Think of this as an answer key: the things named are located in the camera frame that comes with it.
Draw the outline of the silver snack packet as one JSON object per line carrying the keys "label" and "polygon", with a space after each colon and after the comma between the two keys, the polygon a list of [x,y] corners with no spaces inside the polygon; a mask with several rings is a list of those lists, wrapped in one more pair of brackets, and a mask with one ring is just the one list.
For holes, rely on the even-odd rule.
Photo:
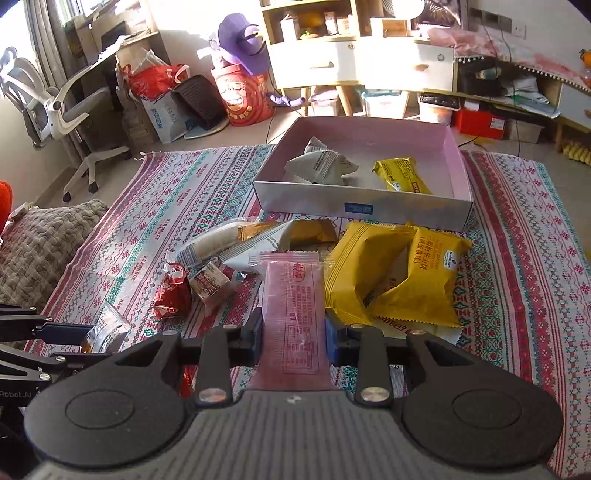
{"label": "silver snack packet", "polygon": [[98,319],[80,344],[82,352],[117,353],[130,330],[130,324],[115,307],[104,302]]}

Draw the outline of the red snack packet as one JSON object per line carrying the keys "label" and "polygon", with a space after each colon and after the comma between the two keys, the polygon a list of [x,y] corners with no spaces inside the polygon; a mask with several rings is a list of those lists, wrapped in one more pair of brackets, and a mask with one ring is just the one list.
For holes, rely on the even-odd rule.
{"label": "red snack packet", "polygon": [[167,263],[154,297],[154,314],[158,319],[180,318],[186,317],[190,309],[191,293],[187,272],[179,263]]}

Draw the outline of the white brown small snack packet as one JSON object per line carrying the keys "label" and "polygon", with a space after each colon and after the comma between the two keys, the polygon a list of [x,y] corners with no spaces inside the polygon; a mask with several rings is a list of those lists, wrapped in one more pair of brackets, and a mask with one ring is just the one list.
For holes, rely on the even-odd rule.
{"label": "white brown small snack packet", "polygon": [[211,315],[235,292],[235,284],[213,262],[208,262],[189,280],[191,290]]}

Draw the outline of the pink snack packet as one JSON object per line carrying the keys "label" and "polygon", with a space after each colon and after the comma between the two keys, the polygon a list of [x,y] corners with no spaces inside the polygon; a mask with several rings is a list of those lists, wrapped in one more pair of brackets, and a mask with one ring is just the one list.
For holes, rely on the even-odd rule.
{"label": "pink snack packet", "polygon": [[249,387],[270,391],[335,388],[325,345],[325,268],[317,251],[250,258],[263,277],[263,345]]}

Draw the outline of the yellow waffle sandwich packet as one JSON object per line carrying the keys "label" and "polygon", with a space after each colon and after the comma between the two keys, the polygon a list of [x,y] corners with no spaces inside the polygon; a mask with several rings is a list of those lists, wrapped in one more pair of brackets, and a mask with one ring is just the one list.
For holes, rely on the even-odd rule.
{"label": "yellow waffle sandwich packet", "polygon": [[407,277],[369,305],[382,320],[460,326],[453,302],[457,271],[472,242],[459,235],[417,227],[408,254]]}

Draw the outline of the large yellow snack bag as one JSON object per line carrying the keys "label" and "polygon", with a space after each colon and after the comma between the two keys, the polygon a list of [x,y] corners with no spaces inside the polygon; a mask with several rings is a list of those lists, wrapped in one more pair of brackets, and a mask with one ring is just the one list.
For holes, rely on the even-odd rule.
{"label": "large yellow snack bag", "polygon": [[325,308],[345,325],[370,325],[363,301],[410,245],[414,226],[349,223],[325,259]]}

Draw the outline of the white newspaper print packet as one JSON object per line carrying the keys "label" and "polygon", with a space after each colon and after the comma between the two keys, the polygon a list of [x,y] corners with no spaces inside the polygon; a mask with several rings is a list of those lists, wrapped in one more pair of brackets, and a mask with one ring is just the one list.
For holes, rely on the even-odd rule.
{"label": "white newspaper print packet", "polygon": [[263,253],[287,251],[293,222],[287,221],[271,227],[252,239],[233,245],[219,254],[221,264],[240,274],[256,272],[254,266]]}

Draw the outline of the patterned woven cloth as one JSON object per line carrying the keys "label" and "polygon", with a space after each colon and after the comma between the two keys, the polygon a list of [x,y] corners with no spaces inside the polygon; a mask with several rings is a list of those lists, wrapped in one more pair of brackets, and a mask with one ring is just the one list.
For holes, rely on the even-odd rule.
{"label": "patterned woven cloth", "polygon": [[[147,154],[77,250],[44,307],[89,323],[105,304],[127,344],[155,334],[167,255],[194,234],[261,210],[252,181],[270,146]],[[454,302],[460,345],[541,386],[564,413],[550,460],[562,477],[590,469],[590,266],[545,167],[507,154],[464,156],[474,203]]]}

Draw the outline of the small yellow snack packet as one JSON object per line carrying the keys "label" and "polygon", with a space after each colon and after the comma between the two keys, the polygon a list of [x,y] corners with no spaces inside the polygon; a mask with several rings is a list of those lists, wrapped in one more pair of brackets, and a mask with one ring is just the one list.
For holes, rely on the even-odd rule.
{"label": "small yellow snack packet", "polygon": [[381,178],[388,190],[432,195],[433,192],[419,175],[413,157],[376,161],[372,172]]}

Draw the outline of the pink cardboard box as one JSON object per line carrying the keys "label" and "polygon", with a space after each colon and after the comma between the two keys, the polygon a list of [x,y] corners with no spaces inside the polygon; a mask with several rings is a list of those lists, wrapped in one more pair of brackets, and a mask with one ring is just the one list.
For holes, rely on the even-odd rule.
{"label": "pink cardboard box", "polygon": [[[312,184],[287,173],[312,137],[358,165],[342,186]],[[412,157],[428,195],[394,192],[374,174],[376,162]],[[464,158],[450,127],[370,117],[301,117],[267,156],[253,180],[267,212],[405,224],[461,232],[473,206]]]}

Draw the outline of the white office chair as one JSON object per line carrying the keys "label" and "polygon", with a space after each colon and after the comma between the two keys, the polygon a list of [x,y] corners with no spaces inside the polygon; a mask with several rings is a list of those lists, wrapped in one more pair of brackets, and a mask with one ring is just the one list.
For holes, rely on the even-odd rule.
{"label": "white office chair", "polygon": [[16,48],[6,48],[1,57],[1,92],[22,114],[33,146],[42,149],[50,140],[63,141],[76,138],[78,140],[76,148],[88,151],[88,154],[81,159],[74,175],[63,187],[62,200],[65,203],[71,201],[72,187],[82,177],[87,178],[89,193],[94,194],[98,191],[96,183],[98,163],[117,156],[126,158],[131,156],[130,149],[125,145],[106,150],[89,149],[80,135],[79,127],[89,118],[90,112],[95,110],[101,102],[111,98],[107,87],[96,90],[72,107],[66,105],[67,96],[74,84],[86,74],[102,66],[115,53],[114,45],[108,47],[99,55],[96,62],[81,69],[59,88],[46,85],[39,70],[28,59],[21,57]]}

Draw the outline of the dark brown basket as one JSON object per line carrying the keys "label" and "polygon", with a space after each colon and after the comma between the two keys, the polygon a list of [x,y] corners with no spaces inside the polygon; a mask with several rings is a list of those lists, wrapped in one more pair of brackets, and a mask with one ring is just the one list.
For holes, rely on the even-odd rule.
{"label": "dark brown basket", "polygon": [[204,75],[188,78],[177,85],[172,93],[193,115],[197,125],[204,130],[211,130],[226,119],[221,95]]}

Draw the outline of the long white low cabinet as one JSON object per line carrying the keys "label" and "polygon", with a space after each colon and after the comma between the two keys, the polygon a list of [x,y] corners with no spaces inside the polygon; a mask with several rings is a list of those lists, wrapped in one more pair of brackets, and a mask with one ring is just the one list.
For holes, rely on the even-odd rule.
{"label": "long white low cabinet", "polygon": [[590,131],[590,78],[504,35],[454,30],[458,91]]}

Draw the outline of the purple hat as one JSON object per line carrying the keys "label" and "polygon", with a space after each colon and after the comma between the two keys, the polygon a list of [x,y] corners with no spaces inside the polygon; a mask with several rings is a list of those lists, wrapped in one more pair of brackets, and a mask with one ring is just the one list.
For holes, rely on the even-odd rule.
{"label": "purple hat", "polygon": [[270,70],[263,34],[242,13],[228,14],[221,21],[211,38],[211,48],[224,62],[242,66],[249,75],[263,75]]}

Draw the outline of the oranges on shelf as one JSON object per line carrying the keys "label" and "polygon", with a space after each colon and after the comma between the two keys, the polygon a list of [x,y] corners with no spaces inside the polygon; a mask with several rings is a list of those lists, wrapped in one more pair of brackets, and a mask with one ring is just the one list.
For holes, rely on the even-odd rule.
{"label": "oranges on shelf", "polygon": [[591,50],[590,49],[582,49],[579,52],[579,56],[581,61],[583,62],[586,69],[591,69]]}

